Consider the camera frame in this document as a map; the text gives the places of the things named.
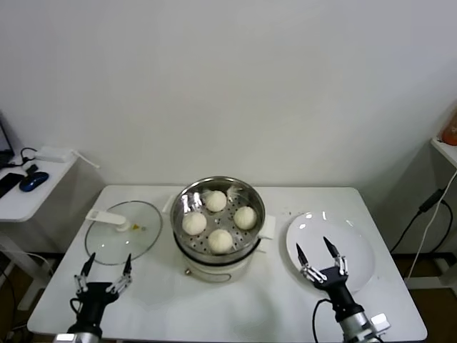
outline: orange object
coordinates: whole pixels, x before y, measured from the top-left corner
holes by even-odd
[[[457,145],[457,110],[441,134],[441,140],[449,145]]]

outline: white shelf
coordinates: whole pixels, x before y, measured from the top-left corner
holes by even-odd
[[[445,158],[452,163],[452,165],[457,168],[457,146],[452,146],[442,141],[439,141],[438,138],[433,138],[431,140],[431,145],[435,147]]]
[[[49,173],[49,179],[31,192],[23,192],[15,186],[6,193],[0,199],[0,222],[25,222],[32,218],[75,161],[76,156],[63,163],[34,161],[40,172]],[[8,173],[26,175],[18,166],[0,170],[0,179]]]

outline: glass lid handle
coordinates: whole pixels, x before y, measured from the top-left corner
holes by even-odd
[[[127,231],[131,226],[130,221],[120,214],[99,211],[98,209],[91,209],[86,219],[92,222],[101,222],[106,224],[113,224],[119,232]]]

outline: glass lid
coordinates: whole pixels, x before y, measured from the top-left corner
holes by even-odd
[[[129,254],[133,261],[152,248],[162,230],[160,212],[147,202],[122,202],[107,212],[126,217],[131,225],[120,232],[113,224],[91,224],[86,234],[86,251],[89,256],[95,252],[95,261],[100,264],[123,264]]]

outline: floor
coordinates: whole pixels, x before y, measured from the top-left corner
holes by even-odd
[[[395,259],[398,270],[404,273],[411,265],[408,258]],[[0,267],[4,269],[8,261],[0,256]],[[430,259],[420,261],[414,270],[414,277],[432,277],[439,275],[439,270]],[[20,269],[15,267],[9,275],[14,285],[16,300],[19,302],[31,283],[31,279]],[[457,298],[447,289],[414,290],[411,291],[416,306],[426,323],[428,330],[427,343],[457,343]],[[11,310],[13,297],[8,282],[0,288],[0,337],[3,339],[11,327]],[[16,312],[15,326],[26,323],[31,311]],[[24,327],[18,329],[14,335],[14,343],[52,342],[53,337],[33,335]]]

